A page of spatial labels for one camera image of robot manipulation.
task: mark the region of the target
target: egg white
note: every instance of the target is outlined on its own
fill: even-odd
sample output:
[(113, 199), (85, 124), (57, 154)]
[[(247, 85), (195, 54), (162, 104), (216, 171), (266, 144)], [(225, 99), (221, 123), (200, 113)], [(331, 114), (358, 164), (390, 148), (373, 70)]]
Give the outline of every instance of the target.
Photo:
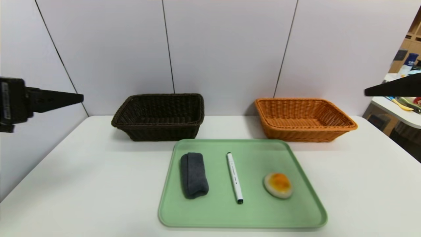
[(282, 198), (282, 199), (289, 198), (292, 194), (292, 191), (293, 191), (292, 185), (290, 186), (290, 189), (286, 192), (278, 191), (278, 190), (276, 190), (276, 189), (274, 189), (273, 187), (270, 186), (269, 179), (274, 174), (276, 174), (276, 173), (270, 173), (270, 174), (266, 175), (266, 177), (264, 178), (264, 186), (265, 186), (266, 190), (275, 197)]

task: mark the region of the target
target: egg yolk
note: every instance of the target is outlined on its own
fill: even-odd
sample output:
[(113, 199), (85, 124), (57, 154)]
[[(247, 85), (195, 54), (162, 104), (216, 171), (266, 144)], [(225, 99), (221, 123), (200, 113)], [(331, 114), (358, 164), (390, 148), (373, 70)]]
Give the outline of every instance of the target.
[(271, 187), (280, 192), (287, 192), (291, 188), (291, 184), (284, 174), (274, 174), (269, 179)]

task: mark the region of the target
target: wicker basket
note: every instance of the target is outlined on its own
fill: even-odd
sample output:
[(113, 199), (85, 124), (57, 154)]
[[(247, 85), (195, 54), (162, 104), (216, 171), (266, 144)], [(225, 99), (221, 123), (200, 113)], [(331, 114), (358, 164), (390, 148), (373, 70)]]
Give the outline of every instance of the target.
[(200, 94), (130, 96), (111, 121), (133, 141), (178, 141), (195, 138), (204, 118)]
[(323, 99), (257, 99), (255, 105), (270, 139), (330, 142), (358, 127), (338, 107)]

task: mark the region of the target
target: yellow utensil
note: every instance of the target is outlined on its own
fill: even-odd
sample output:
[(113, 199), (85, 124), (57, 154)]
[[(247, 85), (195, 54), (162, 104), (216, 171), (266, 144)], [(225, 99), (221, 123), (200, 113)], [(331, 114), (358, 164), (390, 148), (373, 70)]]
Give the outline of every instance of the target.
[(391, 100), (393, 103), (397, 104), (401, 109), (405, 110), (405, 111), (413, 111), (413, 108), (407, 107), (401, 103), (399, 103), (396, 99), (392, 99), (392, 98), (388, 98), (389, 100)]

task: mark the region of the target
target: orange wicker basket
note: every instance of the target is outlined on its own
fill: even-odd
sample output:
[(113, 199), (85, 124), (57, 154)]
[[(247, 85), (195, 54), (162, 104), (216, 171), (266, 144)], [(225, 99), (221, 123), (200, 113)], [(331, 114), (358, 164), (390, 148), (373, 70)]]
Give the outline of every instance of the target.
[(268, 98), (255, 101), (269, 139), (330, 142), (358, 128), (333, 103), (316, 98)]

